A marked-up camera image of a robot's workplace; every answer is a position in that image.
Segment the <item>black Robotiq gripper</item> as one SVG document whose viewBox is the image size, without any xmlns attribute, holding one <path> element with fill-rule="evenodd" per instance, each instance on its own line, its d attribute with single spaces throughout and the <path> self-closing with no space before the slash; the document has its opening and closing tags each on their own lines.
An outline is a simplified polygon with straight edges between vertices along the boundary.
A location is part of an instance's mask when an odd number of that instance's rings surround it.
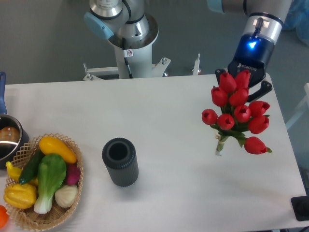
<svg viewBox="0 0 309 232">
<path fill-rule="evenodd" d="M 248 87 L 253 87 L 261 82 L 260 89 L 248 96 L 247 102 L 253 102 L 268 94 L 273 86 L 270 82 L 263 80 L 266 75 L 266 67 L 274 50 L 274 43 L 261 37 L 253 37 L 245 34 L 241 37 L 235 55 L 227 69 L 216 69 L 215 75 L 218 84 L 226 84 L 227 75 L 233 77 L 243 70 L 251 74 Z"/>
</svg>

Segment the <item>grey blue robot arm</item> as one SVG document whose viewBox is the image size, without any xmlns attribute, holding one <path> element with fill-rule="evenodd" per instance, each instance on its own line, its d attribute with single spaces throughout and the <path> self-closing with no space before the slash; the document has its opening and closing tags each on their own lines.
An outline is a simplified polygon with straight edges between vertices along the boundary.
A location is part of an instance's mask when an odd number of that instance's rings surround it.
<svg viewBox="0 0 309 232">
<path fill-rule="evenodd" d="M 91 0 L 84 15 L 87 27 L 113 46 L 121 79 L 154 75 L 152 45 L 160 32 L 176 30 L 177 45 L 187 47 L 201 38 L 202 45 L 226 44 L 236 26 L 224 25 L 215 13 L 247 16 L 244 30 L 226 71 L 249 70 L 249 86 L 260 89 L 249 96 L 254 101 L 272 90 L 266 68 L 287 17 L 289 0 L 185 0 L 171 1 L 162 13 L 148 13 L 145 0 Z"/>
</svg>

